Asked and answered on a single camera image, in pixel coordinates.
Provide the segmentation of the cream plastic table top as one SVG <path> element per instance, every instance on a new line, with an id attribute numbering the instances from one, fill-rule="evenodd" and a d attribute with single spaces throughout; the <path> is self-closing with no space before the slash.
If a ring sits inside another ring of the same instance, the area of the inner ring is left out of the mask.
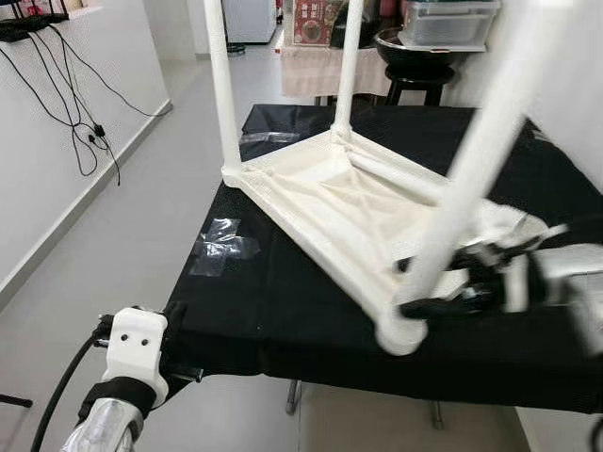
<path id="1" fill-rule="evenodd" d="M 357 302 L 375 330 L 376 318 L 387 314 L 403 283 L 396 260 L 418 253 L 439 203 L 426 205 L 356 168 L 348 156 L 348 143 L 354 139 L 370 138 L 350 130 L 349 141 L 343 141 L 333 132 L 322 132 L 251 159 L 241 155 L 242 182 L 234 188 Z M 485 198 L 479 207 L 487 203 L 499 205 Z M 455 253 L 471 245 L 492 245 L 471 242 L 477 211 Z M 468 272 L 447 267 L 434 292 L 423 299 L 456 296 L 466 280 Z"/>

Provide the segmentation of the black tablecloth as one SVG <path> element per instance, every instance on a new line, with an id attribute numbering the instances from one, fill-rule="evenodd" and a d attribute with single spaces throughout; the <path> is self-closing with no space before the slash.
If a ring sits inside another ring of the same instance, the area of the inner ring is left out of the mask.
<path id="1" fill-rule="evenodd" d="M 383 105 L 358 109 L 354 132 L 444 175 L 475 109 Z M 334 108 L 254 105 L 242 133 L 327 132 Z M 488 198 L 552 224 L 580 229 L 552 247 L 600 244 L 603 195 L 551 141 L 551 126 L 527 124 Z M 172 357 L 210 375 L 298 379 L 448 403 L 598 413 L 603 361 L 589 356 L 568 306 L 435 320 L 419 350 L 391 356 L 373 323 L 313 259 L 244 193 L 221 181 L 198 238 L 212 219 L 236 219 L 258 252 L 225 259 L 217 276 L 181 268 L 165 309 L 176 329 Z"/>

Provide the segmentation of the clear plastic sheet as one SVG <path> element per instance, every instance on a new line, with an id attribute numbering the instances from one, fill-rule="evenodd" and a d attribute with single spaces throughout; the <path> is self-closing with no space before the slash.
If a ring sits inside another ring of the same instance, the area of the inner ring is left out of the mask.
<path id="1" fill-rule="evenodd" d="M 237 218 L 212 218 L 206 230 L 198 233 L 192 247 L 195 257 L 188 274 L 192 276 L 218 277 L 227 260 L 252 259 L 260 252 L 254 238 L 238 235 L 241 220 Z"/>

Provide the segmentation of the black round stool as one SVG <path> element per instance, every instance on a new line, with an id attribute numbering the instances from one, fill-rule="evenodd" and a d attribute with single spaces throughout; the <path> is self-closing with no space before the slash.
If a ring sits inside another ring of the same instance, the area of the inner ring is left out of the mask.
<path id="1" fill-rule="evenodd" d="M 440 106 L 444 86 L 452 81 L 453 74 L 434 78 L 389 77 L 389 90 L 386 94 L 387 106 L 396 106 L 404 91 L 422 91 L 425 94 L 423 106 Z"/>

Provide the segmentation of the beige table cover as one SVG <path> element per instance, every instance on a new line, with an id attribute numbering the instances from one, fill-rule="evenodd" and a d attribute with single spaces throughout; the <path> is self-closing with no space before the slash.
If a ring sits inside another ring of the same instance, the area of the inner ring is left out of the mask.
<path id="1" fill-rule="evenodd" d="M 335 96 L 339 89 L 343 51 L 329 47 L 279 46 L 280 94 L 288 98 Z M 391 82 L 386 63 L 374 48 L 358 49 L 356 93 L 384 96 Z"/>

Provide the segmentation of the black bag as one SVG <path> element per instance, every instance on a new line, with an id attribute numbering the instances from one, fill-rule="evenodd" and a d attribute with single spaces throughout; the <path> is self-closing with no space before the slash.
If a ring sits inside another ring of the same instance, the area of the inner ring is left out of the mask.
<path id="1" fill-rule="evenodd" d="M 373 47 L 373 39 L 380 30 L 400 26 L 403 22 L 401 9 L 404 3 L 405 0 L 365 0 L 359 47 Z"/>

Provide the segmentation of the clear storage box green lid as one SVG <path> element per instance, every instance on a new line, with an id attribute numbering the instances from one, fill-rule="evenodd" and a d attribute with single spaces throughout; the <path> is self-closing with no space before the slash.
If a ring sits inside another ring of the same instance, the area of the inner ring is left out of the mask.
<path id="1" fill-rule="evenodd" d="M 500 0 L 404 0 L 403 46 L 449 52 L 485 52 Z"/>

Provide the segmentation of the white appliance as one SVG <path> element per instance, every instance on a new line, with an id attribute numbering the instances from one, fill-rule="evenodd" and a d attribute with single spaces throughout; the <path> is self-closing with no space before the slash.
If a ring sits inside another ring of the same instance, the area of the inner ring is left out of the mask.
<path id="1" fill-rule="evenodd" d="M 222 0 L 231 43 L 267 44 L 277 29 L 277 0 Z"/>

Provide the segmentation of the grey metal folding table frame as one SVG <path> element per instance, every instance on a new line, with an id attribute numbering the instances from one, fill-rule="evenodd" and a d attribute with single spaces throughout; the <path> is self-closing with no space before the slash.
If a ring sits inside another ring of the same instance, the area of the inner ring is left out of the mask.
<path id="1" fill-rule="evenodd" d="M 287 395 L 285 395 L 284 413 L 287 416 L 296 416 L 299 404 L 302 400 L 302 388 L 304 383 L 301 380 L 291 379 L 289 381 Z M 436 430 L 447 429 L 447 421 L 443 414 L 443 405 L 439 401 L 425 400 L 428 421 Z"/>

